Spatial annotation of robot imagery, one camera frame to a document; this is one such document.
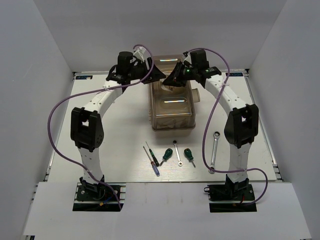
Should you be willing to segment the beige plastic toolbox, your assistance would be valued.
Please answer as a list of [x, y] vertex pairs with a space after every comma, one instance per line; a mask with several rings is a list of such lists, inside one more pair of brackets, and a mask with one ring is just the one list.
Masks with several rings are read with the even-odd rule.
[[149, 121], [157, 138], [186, 137], [196, 127], [195, 102], [191, 83], [185, 87], [163, 85], [163, 79], [148, 84]]

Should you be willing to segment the green stubby screwdriver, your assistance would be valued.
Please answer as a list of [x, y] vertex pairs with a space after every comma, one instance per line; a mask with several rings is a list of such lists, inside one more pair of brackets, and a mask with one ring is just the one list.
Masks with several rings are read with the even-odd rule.
[[169, 158], [171, 158], [172, 155], [173, 155], [173, 150], [171, 148], [168, 148], [165, 151], [165, 153], [164, 153], [164, 155], [162, 157], [162, 161], [161, 161], [161, 163], [159, 165], [162, 166], [163, 163], [165, 163]]
[[194, 163], [194, 157], [192, 155], [192, 151], [189, 148], [186, 148], [184, 151], [184, 156], [188, 159], [188, 161], [193, 165], [194, 168], [196, 168], [196, 165]]

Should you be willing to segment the black green precision screwdriver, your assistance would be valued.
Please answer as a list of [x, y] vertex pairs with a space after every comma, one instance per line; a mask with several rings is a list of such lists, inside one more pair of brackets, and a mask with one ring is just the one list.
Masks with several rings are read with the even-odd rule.
[[156, 165], [157, 167], [159, 167], [159, 166], [160, 166], [160, 164], [159, 164], [159, 162], [158, 162], [158, 160], [157, 160], [157, 158], [156, 158], [155, 154], [153, 153], [153, 151], [152, 151], [152, 150], [151, 150], [151, 148], [149, 147], [149, 145], [148, 145], [147, 141], [146, 141], [145, 143], [146, 143], [146, 145], [147, 145], [147, 147], [148, 147], [149, 153], [150, 153], [150, 155], [151, 155], [151, 157], [152, 157], [152, 159], [153, 159], [153, 161], [154, 161], [155, 165]]

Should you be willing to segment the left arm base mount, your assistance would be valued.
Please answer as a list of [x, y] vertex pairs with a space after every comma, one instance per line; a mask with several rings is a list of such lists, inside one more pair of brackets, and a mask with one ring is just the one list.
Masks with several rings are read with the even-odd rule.
[[124, 183], [110, 185], [117, 198], [109, 187], [102, 186], [100, 193], [90, 191], [77, 184], [74, 201], [73, 212], [120, 212], [120, 206], [123, 207], [125, 203], [126, 185]]

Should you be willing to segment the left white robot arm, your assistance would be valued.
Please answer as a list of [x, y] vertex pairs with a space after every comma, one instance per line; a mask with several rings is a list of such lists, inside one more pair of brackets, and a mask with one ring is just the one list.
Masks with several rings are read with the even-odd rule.
[[106, 186], [101, 170], [99, 148], [104, 140], [102, 118], [108, 108], [120, 97], [132, 81], [143, 84], [159, 81], [165, 75], [155, 66], [153, 58], [144, 58], [139, 50], [121, 51], [103, 85], [91, 101], [71, 112], [70, 137], [79, 150], [85, 167], [80, 183], [85, 192], [99, 200], [105, 196]]

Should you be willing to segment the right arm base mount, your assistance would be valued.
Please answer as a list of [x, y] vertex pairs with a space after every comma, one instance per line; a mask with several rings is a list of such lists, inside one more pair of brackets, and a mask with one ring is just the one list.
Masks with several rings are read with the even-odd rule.
[[254, 189], [251, 184], [234, 193], [226, 184], [209, 184], [203, 191], [208, 195], [211, 213], [253, 213], [257, 212]]

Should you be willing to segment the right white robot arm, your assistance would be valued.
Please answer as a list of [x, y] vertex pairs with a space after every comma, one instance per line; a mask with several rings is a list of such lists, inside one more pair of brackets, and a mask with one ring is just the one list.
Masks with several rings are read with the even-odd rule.
[[255, 104], [243, 101], [229, 86], [231, 73], [225, 76], [207, 60], [206, 48], [195, 48], [183, 53], [184, 59], [176, 64], [163, 84], [184, 87], [195, 80], [211, 93], [227, 114], [224, 136], [229, 143], [229, 169], [225, 172], [224, 194], [236, 200], [249, 186], [247, 174], [249, 150], [258, 134], [259, 109]]

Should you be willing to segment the small silver ratchet wrench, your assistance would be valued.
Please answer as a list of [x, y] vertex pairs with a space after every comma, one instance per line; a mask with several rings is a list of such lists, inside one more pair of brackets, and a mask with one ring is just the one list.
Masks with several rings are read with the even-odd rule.
[[178, 166], [182, 167], [183, 163], [181, 161], [181, 157], [180, 157], [180, 153], [179, 153], [179, 150], [178, 150], [178, 146], [177, 146], [177, 141], [176, 140], [173, 141], [173, 145], [174, 145], [174, 149], [175, 149], [177, 160], [178, 160]]

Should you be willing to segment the red blue handle screwdriver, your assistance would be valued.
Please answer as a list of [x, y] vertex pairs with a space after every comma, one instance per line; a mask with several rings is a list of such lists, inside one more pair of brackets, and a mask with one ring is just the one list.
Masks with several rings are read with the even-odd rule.
[[143, 149], [144, 149], [144, 151], [145, 151], [145, 153], [146, 153], [146, 155], [147, 155], [147, 157], [148, 157], [148, 159], [149, 159], [149, 161], [150, 161], [150, 164], [151, 164], [151, 166], [152, 166], [152, 169], [153, 169], [155, 175], [156, 175], [157, 177], [159, 177], [159, 176], [160, 176], [160, 172], [159, 172], [156, 164], [155, 164], [154, 161], [151, 159], [151, 157], [149, 156], [149, 154], [148, 154], [148, 152], [147, 152], [147, 150], [146, 150], [146, 148], [145, 148], [144, 146], [143, 146]]

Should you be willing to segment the large silver ratchet wrench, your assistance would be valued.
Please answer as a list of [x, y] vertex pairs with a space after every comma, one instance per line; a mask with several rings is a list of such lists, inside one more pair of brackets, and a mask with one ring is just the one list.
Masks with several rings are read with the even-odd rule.
[[221, 134], [219, 131], [215, 131], [213, 133], [213, 137], [214, 137], [213, 148], [212, 148], [212, 154], [211, 154], [210, 169], [208, 170], [208, 172], [212, 175], [215, 173], [212, 169], [215, 169], [216, 155], [217, 155], [218, 142], [219, 142], [220, 136]]

